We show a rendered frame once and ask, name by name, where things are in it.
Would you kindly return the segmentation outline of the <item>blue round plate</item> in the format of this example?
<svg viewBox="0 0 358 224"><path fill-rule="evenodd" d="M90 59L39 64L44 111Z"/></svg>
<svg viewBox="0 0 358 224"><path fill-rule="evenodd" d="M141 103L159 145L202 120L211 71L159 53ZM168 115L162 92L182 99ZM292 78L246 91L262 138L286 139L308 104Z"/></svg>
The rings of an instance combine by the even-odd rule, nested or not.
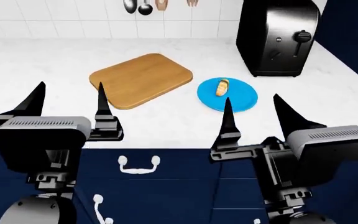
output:
<svg viewBox="0 0 358 224"><path fill-rule="evenodd" d="M217 96L216 89L221 80L227 80L229 85L225 95ZM253 87L235 78L205 80L198 86L197 97L208 108L217 111L224 111L226 98L229 98L234 113L251 109L258 100L258 94Z"/></svg>

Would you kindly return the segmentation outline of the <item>tall navy cabinet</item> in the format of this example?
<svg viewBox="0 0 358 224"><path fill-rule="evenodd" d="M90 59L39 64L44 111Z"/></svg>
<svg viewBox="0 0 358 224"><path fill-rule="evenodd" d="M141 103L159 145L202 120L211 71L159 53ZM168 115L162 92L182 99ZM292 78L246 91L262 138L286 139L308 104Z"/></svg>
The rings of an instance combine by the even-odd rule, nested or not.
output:
<svg viewBox="0 0 358 224"><path fill-rule="evenodd" d="M316 40L358 74L358 0L328 0Z"/></svg>

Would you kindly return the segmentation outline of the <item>hanging metal ladle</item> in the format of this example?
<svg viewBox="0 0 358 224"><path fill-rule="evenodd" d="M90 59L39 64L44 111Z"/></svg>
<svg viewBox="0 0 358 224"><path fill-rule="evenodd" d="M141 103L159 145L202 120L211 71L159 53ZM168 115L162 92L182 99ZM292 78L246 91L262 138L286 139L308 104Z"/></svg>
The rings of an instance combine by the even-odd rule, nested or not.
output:
<svg viewBox="0 0 358 224"><path fill-rule="evenodd" d="M153 11L152 5L149 4L148 0L142 0L142 3L138 7L139 14L143 16L148 16Z"/></svg>

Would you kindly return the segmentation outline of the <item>black toaster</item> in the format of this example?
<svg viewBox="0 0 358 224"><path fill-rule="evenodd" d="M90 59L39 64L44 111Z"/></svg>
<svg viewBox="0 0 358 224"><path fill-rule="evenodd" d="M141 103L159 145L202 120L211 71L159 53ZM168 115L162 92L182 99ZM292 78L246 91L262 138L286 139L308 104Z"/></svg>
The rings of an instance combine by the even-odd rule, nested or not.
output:
<svg viewBox="0 0 358 224"><path fill-rule="evenodd" d="M244 0L236 46L252 76L299 76L320 18L313 0Z"/></svg>

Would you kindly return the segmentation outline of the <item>orange sushi piece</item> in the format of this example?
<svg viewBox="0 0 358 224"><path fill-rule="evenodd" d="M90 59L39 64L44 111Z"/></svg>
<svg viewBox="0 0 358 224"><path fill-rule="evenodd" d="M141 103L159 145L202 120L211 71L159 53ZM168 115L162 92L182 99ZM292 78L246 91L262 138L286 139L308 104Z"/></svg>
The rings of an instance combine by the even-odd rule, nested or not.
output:
<svg viewBox="0 0 358 224"><path fill-rule="evenodd" d="M224 96L229 88L229 80L222 79L219 81L216 89L216 96Z"/></svg>

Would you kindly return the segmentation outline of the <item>hanging metal spoon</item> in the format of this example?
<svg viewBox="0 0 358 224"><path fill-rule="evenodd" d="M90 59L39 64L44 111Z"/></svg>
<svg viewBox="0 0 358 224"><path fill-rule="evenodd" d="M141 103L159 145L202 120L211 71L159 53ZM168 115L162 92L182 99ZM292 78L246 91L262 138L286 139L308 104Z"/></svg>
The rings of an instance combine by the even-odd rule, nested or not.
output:
<svg viewBox="0 0 358 224"><path fill-rule="evenodd" d="M137 10L137 0L123 0L123 5L129 14L133 14Z"/></svg>

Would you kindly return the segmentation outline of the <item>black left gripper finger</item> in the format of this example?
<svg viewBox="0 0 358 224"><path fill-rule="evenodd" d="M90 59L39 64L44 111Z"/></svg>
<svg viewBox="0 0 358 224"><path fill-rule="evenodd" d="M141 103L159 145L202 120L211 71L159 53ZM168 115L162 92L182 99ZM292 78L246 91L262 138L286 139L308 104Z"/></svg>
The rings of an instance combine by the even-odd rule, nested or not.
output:
<svg viewBox="0 0 358 224"><path fill-rule="evenodd" d="M109 109L108 99L104 92L102 82L99 83L98 89L98 110L95 114L95 129L117 129L117 119L112 115Z"/></svg>
<svg viewBox="0 0 358 224"><path fill-rule="evenodd" d="M40 82L37 87L13 110L0 114L0 125L17 116L41 116L45 99L46 85Z"/></svg>

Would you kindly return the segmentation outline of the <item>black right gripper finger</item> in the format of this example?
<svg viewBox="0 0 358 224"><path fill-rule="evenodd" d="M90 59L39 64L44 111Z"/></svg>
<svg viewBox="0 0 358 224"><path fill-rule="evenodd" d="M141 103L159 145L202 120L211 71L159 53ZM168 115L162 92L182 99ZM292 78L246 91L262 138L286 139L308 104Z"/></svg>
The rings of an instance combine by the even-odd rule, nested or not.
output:
<svg viewBox="0 0 358 224"><path fill-rule="evenodd" d="M282 129L285 140L288 136L297 130L307 130L315 128L326 128L325 124L309 121L297 113L283 98L278 94L273 96L275 111Z"/></svg>
<svg viewBox="0 0 358 224"><path fill-rule="evenodd" d="M229 98L226 98L222 125L212 148L229 149L231 147L238 147L237 142L240 138L241 132L236 128L231 101Z"/></svg>

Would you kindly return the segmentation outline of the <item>wooden cutting board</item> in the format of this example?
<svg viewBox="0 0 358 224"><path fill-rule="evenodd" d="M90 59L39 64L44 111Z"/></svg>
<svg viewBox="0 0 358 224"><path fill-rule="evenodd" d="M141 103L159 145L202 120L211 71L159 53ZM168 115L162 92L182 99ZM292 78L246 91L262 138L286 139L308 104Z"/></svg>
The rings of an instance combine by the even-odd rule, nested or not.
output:
<svg viewBox="0 0 358 224"><path fill-rule="evenodd" d="M130 110L192 81L193 74L162 54L146 54L93 72L113 107Z"/></svg>

